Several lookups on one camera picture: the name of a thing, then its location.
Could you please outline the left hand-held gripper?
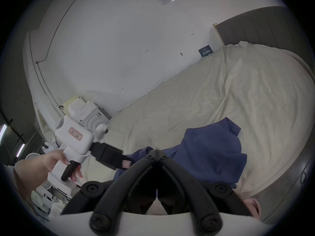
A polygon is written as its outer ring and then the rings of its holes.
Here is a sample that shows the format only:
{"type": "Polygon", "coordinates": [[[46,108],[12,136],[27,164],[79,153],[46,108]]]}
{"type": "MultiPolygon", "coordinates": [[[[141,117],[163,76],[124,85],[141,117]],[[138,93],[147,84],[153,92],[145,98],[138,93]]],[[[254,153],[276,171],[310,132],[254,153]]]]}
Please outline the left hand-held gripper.
{"type": "MultiPolygon", "coordinates": [[[[90,155],[92,144],[100,141],[107,132],[107,124],[98,125],[96,130],[92,132],[69,116],[61,117],[56,125],[55,135],[65,145],[63,153],[69,164],[56,163],[51,175],[60,182],[66,182],[90,155]]],[[[132,166],[131,158],[110,145],[100,145],[96,149],[96,160],[113,170],[127,170],[132,166]]]]}

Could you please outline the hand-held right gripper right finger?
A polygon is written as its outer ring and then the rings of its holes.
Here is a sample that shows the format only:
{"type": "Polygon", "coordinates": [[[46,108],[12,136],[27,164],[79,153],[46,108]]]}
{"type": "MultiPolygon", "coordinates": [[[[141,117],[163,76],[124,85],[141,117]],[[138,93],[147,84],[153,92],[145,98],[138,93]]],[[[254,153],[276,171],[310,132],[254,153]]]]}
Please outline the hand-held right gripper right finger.
{"type": "Polygon", "coordinates": [[[223,211],[228,211],[231,215],[253,217],[249,208],[229,184],[198,181],[162,150],[157,150],[157,161],[171,180],[175,180],[175,183],[178,183],[183,190],[196,228],[222,228],[223,221],[215,201],[219,201],[219,206],[223,207],[223,211]]]}

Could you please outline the person's right hand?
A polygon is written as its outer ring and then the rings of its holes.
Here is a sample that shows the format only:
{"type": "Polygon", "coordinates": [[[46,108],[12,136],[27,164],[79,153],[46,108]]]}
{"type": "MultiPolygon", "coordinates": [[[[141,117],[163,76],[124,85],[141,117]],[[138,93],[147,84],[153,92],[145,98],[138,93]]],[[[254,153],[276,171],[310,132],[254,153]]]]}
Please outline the person's right hand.
{"type": "Polygon", "coordinates": [[[251,215],[254,218],[260,220],[261,219],[261,206],[259,202],[254,198],[245,199],[243,200],[243,202],[245,203],[246,207],[250,211],[251,215]]]}

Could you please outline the person's left hand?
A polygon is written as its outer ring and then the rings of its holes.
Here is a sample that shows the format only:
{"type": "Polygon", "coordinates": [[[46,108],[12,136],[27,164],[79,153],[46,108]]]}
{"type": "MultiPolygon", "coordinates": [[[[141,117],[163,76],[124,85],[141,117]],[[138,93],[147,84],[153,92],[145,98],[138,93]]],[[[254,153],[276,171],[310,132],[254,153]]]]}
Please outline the person's left hand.
{"type": "MultiPolygon", "coordinates": [[[[66,158],[64,154],[64,149],[50,151],[44,155],[43,163],[48,172],[51,172],[56,163],[59,161],[61,161],[65,165],[70,165],[70,161],[66,158]]],[[[70,179],[74,182],[77,182],[80,178],[83,178],[81,174],[81,165],[79,165],[70,176],[70,179]]]]}

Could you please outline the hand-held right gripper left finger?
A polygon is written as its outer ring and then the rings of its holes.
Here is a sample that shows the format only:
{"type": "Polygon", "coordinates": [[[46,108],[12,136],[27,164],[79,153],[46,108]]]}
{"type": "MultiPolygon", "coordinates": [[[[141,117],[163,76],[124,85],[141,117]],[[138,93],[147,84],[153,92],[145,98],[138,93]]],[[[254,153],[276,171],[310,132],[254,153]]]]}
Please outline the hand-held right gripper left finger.
{"type": "Polygon", "coordinates": [[[61,213],[74,215],[92,211],[90,228],[115,228],[124,210],[145,214],[157,196],[155,172],[157,150],[151,150],[116,180],[90,181],[71,199],[61,213]]]}

